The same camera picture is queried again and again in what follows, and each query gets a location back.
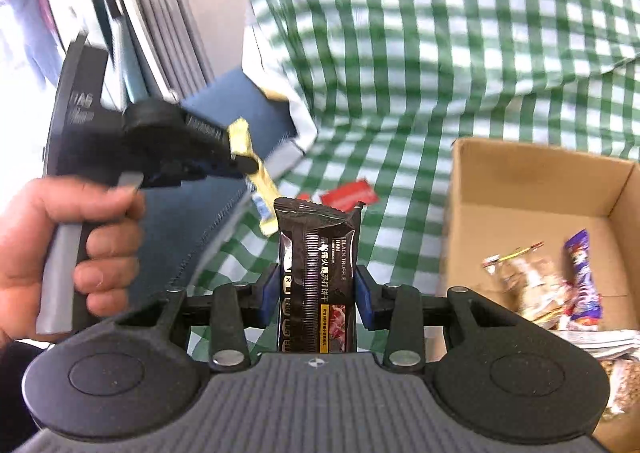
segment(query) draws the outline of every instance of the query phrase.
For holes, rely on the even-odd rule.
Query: gray handle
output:
[[[120,176],[118,186],[140,187],[142,181],[142,173],[125,172]],[[86,308],[86,296],[74,288],[74,269],[88,259],[86,240],[98,225],[65,224],[56,229],[42,273],[37,334],[76,332],[98,321]]]

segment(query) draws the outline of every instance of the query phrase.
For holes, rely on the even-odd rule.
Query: yellow label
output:
[[[320,353],[329,351],[329,305],[320,306]]]

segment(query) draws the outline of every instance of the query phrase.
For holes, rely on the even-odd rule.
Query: yellow snack wrapper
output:
[[[231,123],[226,131],[229,134],[231,155],[251,157],[258,163],[258,171],[247,175],[246,179],[251,191],[251,198],[260,214],[260,230],[266,237],[270,237],[278,230],[278,219],[273,203],[276,198],[282,195],[267,173],[262,160],[254,153],[249,134],[249,123],[240,117]]]

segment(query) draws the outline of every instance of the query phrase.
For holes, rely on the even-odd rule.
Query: gray ribbed surface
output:
[[[181,419],[143,438],[76,443],[43,431],[19,453],[602,453],[587,438],[502,444],[463,428],[417,378],[381,369],[370,354],[265,354],[250,371],[218,375]]]

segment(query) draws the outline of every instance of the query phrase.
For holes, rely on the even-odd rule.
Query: red packet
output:
[[[373,188],[364,179],[340,186],[321,195],[320,198],[325,206],[331,206],[345,212],[351,211],[358,202],[375,204],[380,200]]]

